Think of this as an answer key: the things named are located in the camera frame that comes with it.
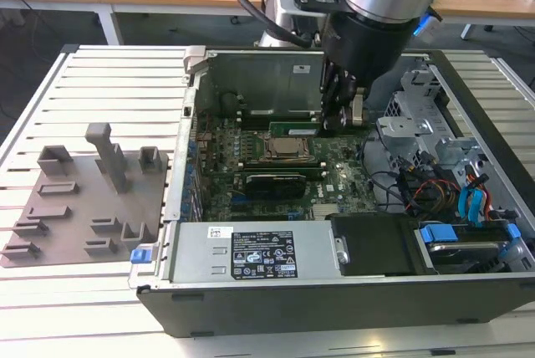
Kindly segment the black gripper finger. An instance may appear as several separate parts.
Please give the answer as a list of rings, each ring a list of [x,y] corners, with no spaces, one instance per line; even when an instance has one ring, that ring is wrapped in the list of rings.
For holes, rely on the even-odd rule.
[[[359,127],[365,123],[364,101],[368,96],[368,90],[367,87],[361,86],[354,76],[344,80],[342,106],[346,127]]]
[[[324,61],[321,93],[321,118],[326,131],[342,130],[347,125],[349,73],[330,60]]]

